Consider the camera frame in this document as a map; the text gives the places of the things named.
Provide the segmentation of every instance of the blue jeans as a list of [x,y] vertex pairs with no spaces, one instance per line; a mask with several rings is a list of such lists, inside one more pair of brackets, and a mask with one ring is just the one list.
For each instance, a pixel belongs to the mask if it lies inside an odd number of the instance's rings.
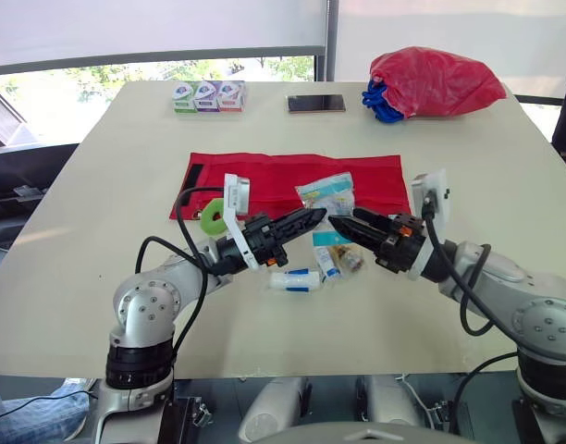
[[[66,384],[50,396],[63,396],[82,390]],[[19,407],[31,398],[2,401],[0,414]],[[73,433],[88,414],[88,395],[80,393],[63,400],[38,400],[23,409],[0,418],[0,444],[43,444],[62,440]]]

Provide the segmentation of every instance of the blue cloth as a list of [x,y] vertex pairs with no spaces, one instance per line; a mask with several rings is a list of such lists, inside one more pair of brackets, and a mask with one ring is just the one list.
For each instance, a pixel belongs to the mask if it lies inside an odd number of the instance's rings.
[[[49,396],[63,396],[83,390],[80,384],[64,384]],[[19,407],[31,398],[2,401],[0,414]],[[63,400],[38,400],[0,418],[0,444],[43,444],[70,436],[81,424],[90,406],[88,395],[80,393]]]
[[375,118],[382,122],[394,123],[403,120],[404,115],[390,106],[388,101],[382,96],[382,93],[387,88],[383,81],[375,84],[373,80],[369,80],[367,91],[362,92],[363,104],[371,108],[375,113]]

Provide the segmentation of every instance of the small box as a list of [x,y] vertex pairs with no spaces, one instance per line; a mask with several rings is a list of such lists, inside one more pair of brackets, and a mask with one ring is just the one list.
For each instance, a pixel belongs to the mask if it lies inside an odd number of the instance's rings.
[[221,81],[203,80],[194,94],[194,106],[200,112],[218,112],[217,91]]
[[246,102],[246,83],[244,80],[222,81],[217,92],[220,111],[243,111]]
[[197,92],[198,82],[181,81],[172,94],[172,104],[177,113],[196,113],[194,94]]

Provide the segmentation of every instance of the red mat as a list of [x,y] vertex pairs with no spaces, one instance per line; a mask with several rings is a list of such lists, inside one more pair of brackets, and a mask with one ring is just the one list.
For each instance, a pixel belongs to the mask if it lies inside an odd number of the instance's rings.
[[[224,174],[237,174],[251,181],[249,214],[264,212],[276,218],[302,207],[296,186],[345,172],[353,177],[357,206],[382,215],[410,213],[399,155],[333,159],[316,154],[191,153],[180,190],[223,187]],[[198,218],[199,212],[215,197],[221,194],[193,193],[182,207],[182,215],[185,219]],[[170,218],[176,218],[174,208]]]

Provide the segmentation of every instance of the table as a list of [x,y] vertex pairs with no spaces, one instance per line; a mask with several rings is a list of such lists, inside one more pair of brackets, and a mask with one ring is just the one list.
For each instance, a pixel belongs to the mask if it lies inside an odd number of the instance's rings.
[[[244,113],[189,116],[171,110],[174,84],[121,90],[2,263],[0,374],[104,376],[113,294],[142,239],[183,244],[168,212],[191,151],[400,154],[407,184],[445,167],[449,239],[490,242],[529,270],[566,278],[566,166],[512,96],[467,116],[385,125],[361,105],[358,83],[251,83]],[[293,93],[342,93],[347,112],[291,116]],[[144,267],[167,257],[149,250]],[[310,236],[287,251],[291,266],[313,264]],[[263,274],[237,275],[207,298],[176,377],[460,372],[513,349],[497,331],[466,336],[458,305],[437,286],[367,259],[358,277],[301,295],[267,290]]]

